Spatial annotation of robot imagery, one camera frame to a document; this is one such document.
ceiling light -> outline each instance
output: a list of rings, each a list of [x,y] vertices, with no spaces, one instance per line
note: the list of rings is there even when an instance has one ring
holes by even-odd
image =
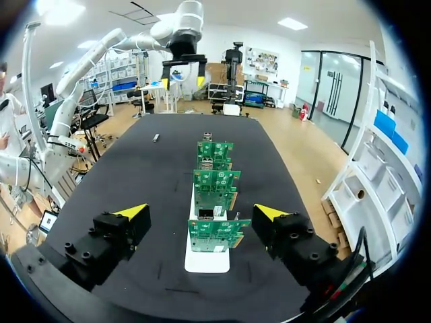
[[[58,5],[49,9],[45,22],[52,26],[66,26],[76,20],[86,8],[71,1],[62,0]]]
[[[297,22],[292,18],[283,19],[279,21],[278,24],[293,30],[301,30],[301,29],[308,28],[308,26],[305,26],[304,24]]]
[[[57,62],[51,65],[50,69],[54,69],[55,67],[60,66],[61,64],[63,64],[63,62]]]
[[[50,9],[58,5],[59,1],[60,0],[37,0],[36,11],[38,12],[39,15],[44,15]]]
[[[78,45],[78,48],[90,48],[95,43],[97,43],[97,40],[87,40],[86,42],[83,42],[82,44]]]
[[[175,13],[165,13],[164,15],[157,15],[160,20],[173,20]]]

yellow triangle tab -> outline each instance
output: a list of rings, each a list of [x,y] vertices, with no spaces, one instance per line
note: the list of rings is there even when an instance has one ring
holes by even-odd
[[[283,211],[279,211],[276,209],[272,209],[271,207],[266,207],[264,205],[255,204],[255,207],[260,208],[260,210],[272,221],[274,222],[274,218],[279,217],[280,215],[291,215],[291,213],[286,213]]]
[[[164,89],[168,89],[168,79],[162,79]]]
[[[203,82],[205,82],[205,76],[198,76],[197,77],[197,87],[202,87]]]
[[[131,207],[130,209],[125,209],[119,212],[115,212],[114,214],[121,214],[123,217],[128,217],[130,221],[136,214],[141,212],[143,208],[147,206],[148,204],[142,204],[142,205],[138,205],[137,207]]]

person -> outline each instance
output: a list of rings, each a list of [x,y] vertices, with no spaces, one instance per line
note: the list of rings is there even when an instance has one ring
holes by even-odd
[[[15,125],[15,117],[25,114],[26,110],[13,94],[3,92],[6,74],[7,63],[0,63],[0,158],[1,154],[26,157],[29,156],[26,144]],[[23,188],[17,186],[9,186],[9,192],[20,208],[28,204],[32,212],[42,218],[42,211],[30,192],[24,192]]]

glass door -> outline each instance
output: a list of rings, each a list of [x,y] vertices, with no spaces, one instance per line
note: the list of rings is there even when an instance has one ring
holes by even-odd
[[[299,107],[304,104],[312,107],[319,78],[320,57],[320,52],[302,52],[298,92],[295,99],[295,105]]]
[[[358,99],[361,59],[323,53],[319,91],[311,121],[340,147]]]

ceiling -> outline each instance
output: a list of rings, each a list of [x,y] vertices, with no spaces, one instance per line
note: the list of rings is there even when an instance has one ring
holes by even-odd
[[[68,26],[41,25],[37,29],[32,49],[32,79],[59,73],[67,63],[76,62],[86,50],[77,46],[87,40],[99,40],[114,28],[122,28],[126,34],[134,35],[148,31],[158,19],[154,15],[171,13],[181,0],[135,0],[135,3],[150,13],[140,10],[130,0],[72,0],[82,4],[86,10]],[[265,5],[249,0],[203,0],[205,24],[239,26],[276,34],[301,44],[338,43],[368,46],[369,40],[383,52],[383,40],[378,20],[360,0],[266,0]],[[109,11],[131,15],[138,22]],[[293,31],[278,25],[285,17],[292,17],[308,26],[305,30]],[[43,21],[34,10],[24,18],[25,22]],[[24,25],[9,45],[7,61],[9,76],[21,71],[22,39]],[[58,61],[63,67],[49,69]]]

